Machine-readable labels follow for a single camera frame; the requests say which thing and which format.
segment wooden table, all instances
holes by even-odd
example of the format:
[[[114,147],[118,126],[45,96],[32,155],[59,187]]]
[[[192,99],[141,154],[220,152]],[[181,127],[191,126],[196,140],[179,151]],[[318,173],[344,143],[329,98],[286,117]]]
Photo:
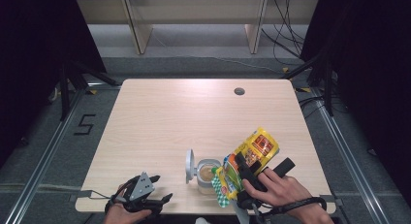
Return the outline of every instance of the wooden table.
[[[245,93],[236,95],[235,89]],[[259,126],[278,142],[275,167],[290,157],[295,176],[313,196],[330,195],[295,91],[288,80],[126,80],[118,94],[81,190],[105,195],[147,172],[159,175],[150,199],[174,193],[163,213],[234,214],[214,195],[202,195],[197,181],[185,181],[186,152],[197,163],[223,158]],[[107,200],[78,198],[78,211],[101,212]],[[335,205],[328,203],[328,212]]]

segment metal rail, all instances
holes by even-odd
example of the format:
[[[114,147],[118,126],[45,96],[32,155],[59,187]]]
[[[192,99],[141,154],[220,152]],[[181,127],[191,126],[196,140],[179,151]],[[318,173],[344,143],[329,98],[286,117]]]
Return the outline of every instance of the metal rail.
[[[312,94],[314,96],[321,96],[320,91],[313,87],[311,88]],[[388,215],[383,211],[380,201],[377,196],[375,196],[370,184],[364,176],[363,171],[361,170],[359,164],[357,163],[356,158],[350,150],[347,142],[345,142],[344,137],[341,134],[341,131],[338,128],[334,118],[329,116],[326,109],[324,108],[323,101],[317,101],[317,107],[320,110],[321,116],[323,116],[326,121],[327,127],[329,128],[333,139],[335,140],[336,146],[347,165],[347,169],[351,174],[361,196],[364,199],[364,203],[368,208],[369,213],[371,214],[372,219],[375,223],[391,223]]]
[[[36,169],[34,170],[31,177],[28,179],[27,183],[24,186],[23,191],[21,192],[20,196],[18,197],[16,203],[10,210],[9,216],[7,218],[6,223],[8,224],[16,224],[20,223],[25,212],[27,211],[31,201],[33,200],[34,196],[36,195],[37,188],[39,187],[40,182],[42,181],[47,168],[60,145],[61,140],[64,137],[64,134],[67,130],[68,125],[70,124],[73,113],[76,111],[76,107],[84,95],[83,90],[78,90],[73,97],[71,102],[72,108],[70,109],[69,113],[67,114],[66,118],[60,121],[59,125],[57,126],[54,135],[52,136],[48,146],[43,153],[42,158],[40,159]]]

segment human hand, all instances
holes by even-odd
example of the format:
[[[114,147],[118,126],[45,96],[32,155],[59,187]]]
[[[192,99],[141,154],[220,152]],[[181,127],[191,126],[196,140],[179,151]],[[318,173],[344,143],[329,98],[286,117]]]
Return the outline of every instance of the human hand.
[[[124,190],[119,193],[119,196],[124,195]],[[144,209],[138,212],[127,211],[123,204],[114,203],[106,214],[104,224],[133,224],[137,221],[143,220],[151,214],[150,209]]]
[[[274,207],[288,205],[312,197],[308,190],[294,177],[278,176],[273,170],[266,168],[258,175],[267,192],[255,189],[247,179],[242,181],[245,191],[253,198]],[[287,212],[303,223],[332,223],[330,216],[318,205],[310,204]]]

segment colorful packaging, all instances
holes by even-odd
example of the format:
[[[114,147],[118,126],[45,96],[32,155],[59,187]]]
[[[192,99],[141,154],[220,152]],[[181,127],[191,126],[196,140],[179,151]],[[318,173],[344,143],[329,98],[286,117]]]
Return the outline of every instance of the colorful packaging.
[[[246,164],[256,176],[279,151],[278,143],[263,128],[258,128],[233,153],[225,159],[223,166],[215,172],[221,183],[221,193],[229,200],[236,200],[237,193],[243,190],[238,174],[235,156],[241,153]]]

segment wrist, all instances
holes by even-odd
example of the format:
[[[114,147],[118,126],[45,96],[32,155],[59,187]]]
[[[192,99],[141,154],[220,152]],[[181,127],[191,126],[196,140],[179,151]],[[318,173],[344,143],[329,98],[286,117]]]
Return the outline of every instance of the wrist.
[[[299,221],[304,224],[329,224],[332,220],[329,214],[321,208],[318,204],[310,204],[300,208],[295,208],[288,211],[288,214],[296,217]]]

